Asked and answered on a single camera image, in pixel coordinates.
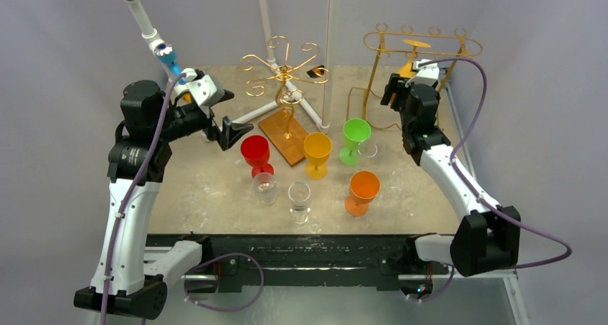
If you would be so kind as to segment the yellow wine glass front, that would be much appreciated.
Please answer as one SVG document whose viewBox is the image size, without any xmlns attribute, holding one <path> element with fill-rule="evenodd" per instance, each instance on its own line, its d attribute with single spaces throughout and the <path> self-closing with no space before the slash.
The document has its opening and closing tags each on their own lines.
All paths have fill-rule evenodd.
<svg viewBox="0 0 608 325">
<path fill-rule="evenodd" d="M 407 60 L 406 64 L 399 69 L 398 74 L 400 77 L 404 77 L 406 79 L 411 79 L 417 74 L 417 72 L 413 70 L 414 59 L 417 56 L 417 49 L 419 47 L 420 48 L 430 48 L 431 44 L 413 40 L 413 39 L 403 39 L 402 41 L 405 44 L 411 45 L 412 50 L 410 52 L 406 52 L 406 55 L 408 56 L 408 60 Z"/>
</svg>

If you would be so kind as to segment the gold wire wine glass rack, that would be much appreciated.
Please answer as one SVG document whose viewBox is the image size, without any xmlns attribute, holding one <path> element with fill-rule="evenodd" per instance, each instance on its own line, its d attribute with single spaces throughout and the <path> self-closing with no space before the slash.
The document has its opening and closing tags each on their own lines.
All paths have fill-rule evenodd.
<svg viewBox="0 0 608 325">
<path fill-rule="evenodd" d="M 373 84 L 379 62 L 382 58 L 402 55 L 407 60 L 396 72 L 404 79 L 405 85 L 426 84 L 442 92 L 450 81 L 457 64 L 456 58 L 475 59 L 481 55 L 484 46 L 469 35 L 465 28 L 456 28 L 444 33 L 439 27 L 430 27 L 426 32 L 418 32 L 405 24 L 399 31 L 391 31 L 385 23 L 363 37 L 364 45 L 374 51 L 375 60 L 366 87 L 352 87 L 347 95 L 346 118 L 351 118 L 351 99 L 361 92 L 362 119 L 368 117 L 368 102 L 371 96 L 381 99 L 382 95 L 373 91 Z"/>
</svg>

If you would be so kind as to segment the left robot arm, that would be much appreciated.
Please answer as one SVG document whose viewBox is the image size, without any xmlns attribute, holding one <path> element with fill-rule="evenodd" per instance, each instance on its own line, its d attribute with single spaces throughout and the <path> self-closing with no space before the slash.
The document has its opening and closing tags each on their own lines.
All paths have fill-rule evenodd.
<svg viewBox="0 0 608 325">
<path fill-rule="evenodd" d="M 161 314 L 168 289 L 183 274 L 210 271 L 212 245 L 205 235 L 179 238 L 161 257 L 146 262 L 148 225 L 171 158 L 171 142 L 202 132 L 222 150 L 233 147 L 252 130 L 248 123 L 214 121 L 212 106 L 233 93 L 208 76 L 186 83 L 192 101 L 171 103 L 171 91 L 152 80 L 126 86 L 120 102 L 123 120 L 115 130 L 108 155 L 110 206 L 103 249 L 90 285 L 75 293 L 74 305 L 108 315 L 154 320 Z"/>
</svg>

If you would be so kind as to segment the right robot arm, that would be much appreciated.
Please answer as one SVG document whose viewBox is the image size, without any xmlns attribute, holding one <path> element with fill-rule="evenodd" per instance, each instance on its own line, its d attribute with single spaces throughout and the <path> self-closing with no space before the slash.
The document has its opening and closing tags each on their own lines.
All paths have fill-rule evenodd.
<svg viewBox="0 0 608 325">
<path fill-rule="evenodd" d="M 404 150 L 431 176 L 460 218 L 454 235 L 425 234 L 407 241 L 404 267 L 418 273 L 430 262 L 451 265 L 463 276 L 512 268 L 518 262 L 521 216 L 487 195 L 465 170 L 436 124 L 439 93 L 393 73 L 382 105 L 399 113 Z"/>
</svg>

